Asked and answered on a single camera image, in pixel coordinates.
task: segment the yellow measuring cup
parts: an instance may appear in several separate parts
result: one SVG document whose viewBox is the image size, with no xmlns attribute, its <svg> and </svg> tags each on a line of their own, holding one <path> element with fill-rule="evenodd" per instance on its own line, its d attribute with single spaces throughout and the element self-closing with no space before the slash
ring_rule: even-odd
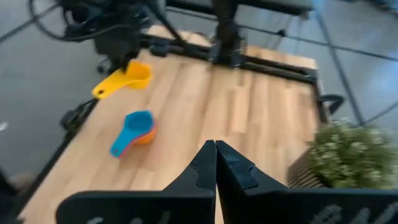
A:
<svg viewBox="0 0 398 224">
<path fill-rule="evenodd" d="M 151 79 L 152 70 L 149 65 L 131 60 L 126 72 L 121 69 L 116 70 L 93 88 L 91 93 L 97 99 L 104 99 L 124 86 L 135 90 L 143 89 L 150 83 Z"/>
</svg>

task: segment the wood grain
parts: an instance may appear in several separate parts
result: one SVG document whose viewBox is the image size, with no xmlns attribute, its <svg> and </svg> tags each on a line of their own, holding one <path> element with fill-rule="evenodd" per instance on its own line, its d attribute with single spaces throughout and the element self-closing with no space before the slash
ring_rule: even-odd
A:
<svg viewBox="0 0 398 224">
<path fill-rule="evenodd" d="M 149 33 L 171 38 L 163 27 Z M 184 39 L 210 45 L 202 36 Z M 315 61 L 250 46 L 248 55 L 300 67 Z M 145 90 L 122 88 L 101 100 L 20 214 L 25 223 L 54 224 L 58 204 L 84 190 L 162 190 L 207 139 L 220 139 L 286 184 L 286 170 L 306 149 L 318 125 L 310 86 L 247 70 L 143 50 L 138 60 L 153 68 Z M 157 135 L 122 159 L 109 153 L 125 115 L 151 110 Z M 216 222 L 222 223 L 217 202 Z"/>
</svg>

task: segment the green plant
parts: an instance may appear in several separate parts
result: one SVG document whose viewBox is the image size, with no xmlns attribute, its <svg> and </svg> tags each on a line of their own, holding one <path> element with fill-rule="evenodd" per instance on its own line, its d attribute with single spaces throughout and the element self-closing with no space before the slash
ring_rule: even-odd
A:
<svg viewBox="0 0 398 224">
<path fill-rule="evenodd" d="M 316 133 L 308 163 L 332 187 L 391 189 L 398 174 L 398 149 L 390 143 L 374 127 L 335 121 Z"/>
</svg>

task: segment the concrete floor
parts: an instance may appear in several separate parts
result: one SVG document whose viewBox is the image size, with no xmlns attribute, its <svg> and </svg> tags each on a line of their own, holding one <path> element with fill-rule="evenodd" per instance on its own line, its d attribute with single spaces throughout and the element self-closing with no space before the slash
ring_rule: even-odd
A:
<svg viewBox="0 0 398 224">
<path fill-rule="evenodd" d="M 44 12 L 52 0 L 38 0 Z M 37 174 L 62 142 L 61 116 L 90 99 L 91 89 L 103 77 L 96 73 L 100 56 L 90 41 L 75 44 L 51 40 L 29 25 L 25 1 L 0 2 L 0 166 L 10 175 Z M 211 16 L 169 12 L 179 28 L 212 34 Z M 60 11 L 43 21 L 55 31 L 63 27 Z M 285 38 L 259 30 L 279 30 L 289 16 L 242 7 L 238 22 L 249 43 L 290 54 L 315 58 L 326 93 L 345 96 L 347 103 L 333 118 L 360 123 L 398 100 L 398 19 L 367 2 L 317 1 L 317 11 L 302 24 L 293 18 Z M 8 35 L 16 27 L 24 29 Z M 304 40 L 297 42 L 294 37 Z M 375 120 L 381 128 L 398 131 L 398 109 Z M 394 135 L 398 143 L 398 134 Z"/>
</svg>

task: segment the potted plant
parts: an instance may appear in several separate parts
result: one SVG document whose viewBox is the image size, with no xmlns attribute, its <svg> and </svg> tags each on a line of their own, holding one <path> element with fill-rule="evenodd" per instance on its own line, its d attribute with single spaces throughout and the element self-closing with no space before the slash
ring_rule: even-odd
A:
<svg viewBox="0 0 398 224">
<path fill-rule="evenodd" d="M 374 127 L 334 121 L 321 127 L 309 150 L 289 167 L 289 187 L 391 189 L 398 149 Z"/>
</svg>

